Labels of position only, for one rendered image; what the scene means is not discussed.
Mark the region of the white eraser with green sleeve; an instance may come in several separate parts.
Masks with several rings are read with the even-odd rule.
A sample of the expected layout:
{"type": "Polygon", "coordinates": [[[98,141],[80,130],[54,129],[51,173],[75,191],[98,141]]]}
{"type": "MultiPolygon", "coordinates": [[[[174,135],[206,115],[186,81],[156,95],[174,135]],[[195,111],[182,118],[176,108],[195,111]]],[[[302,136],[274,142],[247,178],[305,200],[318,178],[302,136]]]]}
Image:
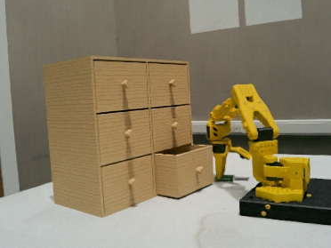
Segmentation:
{"type": "Polygon", "coordinates": [[[218,180],[216,174],[214,175],[214,181],[234,181],[235,174],[222,174],[221,178],[218,180]]]}

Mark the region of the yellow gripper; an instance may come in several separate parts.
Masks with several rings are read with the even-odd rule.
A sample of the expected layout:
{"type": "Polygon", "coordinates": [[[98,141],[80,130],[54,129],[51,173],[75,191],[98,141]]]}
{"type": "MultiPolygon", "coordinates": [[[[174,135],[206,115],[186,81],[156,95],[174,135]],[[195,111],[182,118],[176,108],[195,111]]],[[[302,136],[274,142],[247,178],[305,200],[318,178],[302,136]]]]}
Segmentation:
{"type": "Polygon", "coordinates": [[[212,144],[211,146],[213,146],[213,156],[214,156],[214,160],[215,160],[215,173],[216,173],[216,177],[218,180],[221,178],[221,175],[225,173],[226,161],[227,161],[227,156],[229,154],[229,150],[235,151],[239,155],[241,154],[240,158],[243,160],[246,158],[246,160],[249,161],[250,158],[252,157],[243,148],[233,148],[232,145],[230,144],[230,139],[228,139],[228,138],[210,140],[210,143],[212,144]],[[215,154],[215,153],[221,153],[221,154],[215,154]],[[222,161],[223,161],[223,163],[222,163],[222,161]]]}

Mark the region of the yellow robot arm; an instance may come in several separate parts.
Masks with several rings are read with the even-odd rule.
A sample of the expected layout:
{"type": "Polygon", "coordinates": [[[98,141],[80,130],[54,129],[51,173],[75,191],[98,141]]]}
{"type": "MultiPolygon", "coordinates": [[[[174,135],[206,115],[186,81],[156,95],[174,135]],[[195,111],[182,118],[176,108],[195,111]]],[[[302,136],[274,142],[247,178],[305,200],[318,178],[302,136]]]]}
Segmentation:
{"type": "Polygon", "coordinates": [[[256,181],[262,182],[262,188],[256,189],[256,197],[274,203],[301,202],[307,189],[304,176],[307,158],[280,157],[278,161],[277,156],[272,156],[278,153],[278,141],[273,138],[279,136],[279,129],[252,84],[233,85],[230,94],[233,98],[227,99],[210,112],[206,138],[218,140],[226,137],[231,130],[230,121],[239,115],[250,139],[249,155],[252,156],[253,176],[256,181]],[[265,127],[255,128],[253,117],[265,127]],[[224,124],[215,124],[222,121],[224,124]]]}

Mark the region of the tan cardboard drawer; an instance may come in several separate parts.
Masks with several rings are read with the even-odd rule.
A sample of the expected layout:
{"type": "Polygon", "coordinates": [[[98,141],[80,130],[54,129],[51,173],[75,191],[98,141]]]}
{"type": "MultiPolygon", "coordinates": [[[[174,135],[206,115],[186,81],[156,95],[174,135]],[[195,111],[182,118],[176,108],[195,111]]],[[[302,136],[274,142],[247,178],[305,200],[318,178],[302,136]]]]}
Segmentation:
{"type": "Polygon", "coordinates": [[[154,196],[151,155],[101,166],[104,214],[154,196]]]}
{"type": "Polygon", "coordinates": [[[93,73],[96,110],[149,105],[146,63],[94,61],[93,73]]]}
{"type": "Polygon", "coordinates": [[[154,165],[156,194],[179,198],[214,183],[213,146],[161,150],[154,153],[154,165]]]}
{"type": "Polygon", "coordinates": [[[187,65],[148,65],[150,105],[189,101],[187,65]]]}
{"type": "Polygon", "coordinates": [[[191,141],[190,105],[151,108],[153,150],[191,141]]]}
{"type": "Polygon", "coordinates": [[[151,151],[148,109],[96,114],[101,163],[151,151]]]}

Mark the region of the tan wooden chest of drawers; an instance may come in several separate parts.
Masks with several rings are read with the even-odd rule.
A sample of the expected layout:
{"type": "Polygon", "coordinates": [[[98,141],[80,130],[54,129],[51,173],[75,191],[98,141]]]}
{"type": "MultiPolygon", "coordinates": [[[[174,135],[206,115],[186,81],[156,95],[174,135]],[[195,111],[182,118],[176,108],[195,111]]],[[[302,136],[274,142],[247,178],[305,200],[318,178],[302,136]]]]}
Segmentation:
{"type": "Polygon", "coordinates": [[[156,194],[154,152],[193,145],[189,62],[86,56],[43,65],[43,70],[54,203],[104,218],[160,196],[156,194]],[[93,62],[97,60],[146,63],[149,105],[96,110],[93,62]],[[187,65],[189,101],[150,105],[148,63],[187,65]],[[153,150],[151,108],[180,105],[190,105],[191,141],[153,150]],[[101,163],[96,113],[130,109],[149,110],[151,151],[101,163]],[[104,214],[101,166],[147,154],[152,160],[154,196],[104,214]]]}

